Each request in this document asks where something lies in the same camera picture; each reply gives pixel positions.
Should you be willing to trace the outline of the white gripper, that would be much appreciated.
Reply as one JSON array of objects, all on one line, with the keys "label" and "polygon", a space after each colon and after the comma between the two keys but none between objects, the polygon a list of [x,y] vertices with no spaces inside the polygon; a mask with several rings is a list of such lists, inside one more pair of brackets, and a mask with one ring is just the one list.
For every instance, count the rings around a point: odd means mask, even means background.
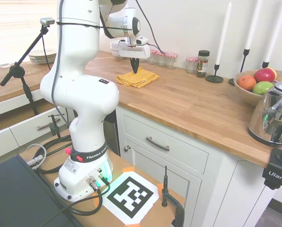
[{"label": "white gripper", "polygon": [[119,43],[118,51],[121,57],[130,58],[131,67],[134,73],[138,72],[139,59],[147,59],[150,57],[150,47],[147,44],[129,47],[126,43]]}]

